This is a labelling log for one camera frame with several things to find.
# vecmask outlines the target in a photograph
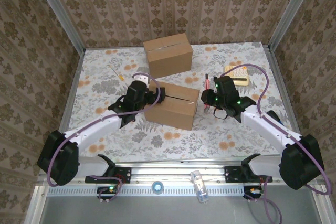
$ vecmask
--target floral tablecloth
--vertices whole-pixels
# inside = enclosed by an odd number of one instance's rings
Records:
[[[285,126],[290,127],[285,108],[277,89],[273,74],[262,44],[234,43],[195,45],[192,70],[159,78],[158,80],[194,89],[204,90],[205,74],[219,76],[225,65],[254,63],[263,67],[269,76],[270,86],[263,97],[263,110],[274,110]],[[121,81],[111,67],[123,76]],[[74,129],[91,121],[125,94],[136,72],[149,72],[146,54],[142,47],[87,50],[76,93],[70,128]],[[250,84],[239,87],[241,96],[247,95],[258,100],[265,87],[262,73],[248,67]],[[276,154],[259,134],[251,128],[228,118],[213,117],[213,110],[204,113],[201,101],[194,120],[193,130],[180,130],[169,126],[147,122],[138,114],[136,122],[97,139],[82,155],[104,154],[115,162],[164,161],[167,159],[216,158],[248,156],[253,153]],[[224,117],[225,112],[217,111],[216,116]]]

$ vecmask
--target brown cardboard box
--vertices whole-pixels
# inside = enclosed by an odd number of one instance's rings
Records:
[[[179,129],[191,130],[197,109],[199,90],[159,82],[165,87],[166,97],[161,104],[145,111],[147,121],[172,126]],[[149,90],[154,91],[156,85],[151,82]]]
[[[186,34],[177,34],[143,43],[149,72],[159,78],[191,70],[193,49]]]

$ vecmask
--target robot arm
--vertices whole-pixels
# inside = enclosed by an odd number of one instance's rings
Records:
[[[37,164],[58,185],[67,184],[76,176],[114,176],[116,166],[104,155],[80,157],[80,154],[100,137],[135,121],[137,113],[147,104],[154,105],[164,100],[164,88],[157,88],[154,93],[147,88],[148,78],[140,76],[135,79],[138,80],[132,82],[126,95],[118,98],[98,118],[63,134],[59,131],[49,134]]]
[[[311,159],[292,140],[294,138],[302,144],[324,170],[319,145],[314,137],[311,135],[303,137],[285,128],[274,116],[260,113],[255,101],[249,97],[239,96],[230,77],[215,77],[214,81],[217,92],[211,89],[203,91],[204,104],[225,110],[228,116],[250,126],[280,154],[280,156],[254,154],[246,158],[239,168],[237,182],[255,182],[260,175],[266,175],[281,177],[289,187],[299,189],[321,174]]]

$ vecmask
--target small round object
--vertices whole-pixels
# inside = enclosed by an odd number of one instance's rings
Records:
[[[152,185],[152,191],[155,194],[163,193],[163,184],[160,181],[155,181]]]

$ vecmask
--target patterned wallpaper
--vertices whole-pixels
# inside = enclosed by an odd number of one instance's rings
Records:
[[[304,0],[275,55],[303,135],[336,183],[336,0]],[[336,207],[336,196],[333,196]]]
[[[186,32],[192,44],[267,44],[289,0],[61,0],[87,48],[141,46]]]
[[[22,223],[79,56],[46,0],[0,0],[0,223]]]

